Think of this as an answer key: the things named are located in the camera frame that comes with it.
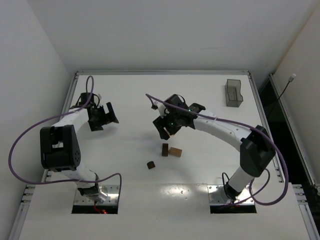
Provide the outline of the dark transparent plastic bin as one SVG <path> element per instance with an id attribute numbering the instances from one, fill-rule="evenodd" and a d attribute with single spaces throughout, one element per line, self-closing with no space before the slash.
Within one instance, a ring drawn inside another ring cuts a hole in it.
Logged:
<path id="1" fill-rule="evenodd" d="M 227 107 L 238 108 L 243 102 L 241 94 L 241 81 L 239 79 L 227 79 L 225 84 L 225 103 Z"/>

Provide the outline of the medium brown wood block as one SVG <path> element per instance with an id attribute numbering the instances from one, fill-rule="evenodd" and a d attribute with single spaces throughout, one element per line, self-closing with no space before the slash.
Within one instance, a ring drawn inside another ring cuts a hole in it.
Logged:
<path id="1" fill-rule="evenodd" d="M 168 153 L 172 156 L 180 158 L 182 156 L 182 150 L 179 148 L 171 147 L 168 151 Z"/>

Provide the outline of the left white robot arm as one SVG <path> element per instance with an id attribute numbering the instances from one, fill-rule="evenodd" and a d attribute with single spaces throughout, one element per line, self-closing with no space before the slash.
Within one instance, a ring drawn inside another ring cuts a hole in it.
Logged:
<path id="1" fill-rule="evenodd" d="M 81 150 L 77 138 L 80 128 L 88 124 L 92 132 L 102 131 L 104 125 L 118 123 L 113 106 L 106 103 L 108 112 L 100 104 L 97 95 L 83 92 L 67 115 L 50 127 L 40 130 L 41 164 L 44 169 L 61 173 L 74 180 L 81 196 L 94 202 L 103 203 L 108 191 L 98 181 L 99 176 L 81 162 Z"/>

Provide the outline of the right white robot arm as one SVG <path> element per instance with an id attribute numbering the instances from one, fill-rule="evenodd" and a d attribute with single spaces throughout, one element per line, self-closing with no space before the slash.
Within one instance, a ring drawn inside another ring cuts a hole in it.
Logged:
<path id="1" fill-rule="evenodd" d="M 162 140 L 168 140 L 182 127 L 189 127 L 208 133 L 239 152 L 239 167 L 220 189 L 220 196 L 226 202 L 235 201 L 247 184 L 261 176 L 275 156 L 275 150 L 263 137 L 267 132 L 260 125 L 256 127 L 259 132 L 255 133 L 237 123 L 219 121 L 203 105 L 187 105 L 177 94 L 165 101 L 152 101 L 151 108 L 159 112 L 153 124 Z"/>

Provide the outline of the dark arch wood block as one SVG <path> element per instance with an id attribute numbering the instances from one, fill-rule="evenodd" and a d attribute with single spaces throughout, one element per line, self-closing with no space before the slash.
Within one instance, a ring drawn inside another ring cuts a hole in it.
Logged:
<path id="1" fill-rule="evenodd" d="M 161 150 L 161 156 L 167 157 L 169 155 L 169 144 L 163 143 L 162 144 L 162 150 Z"/>

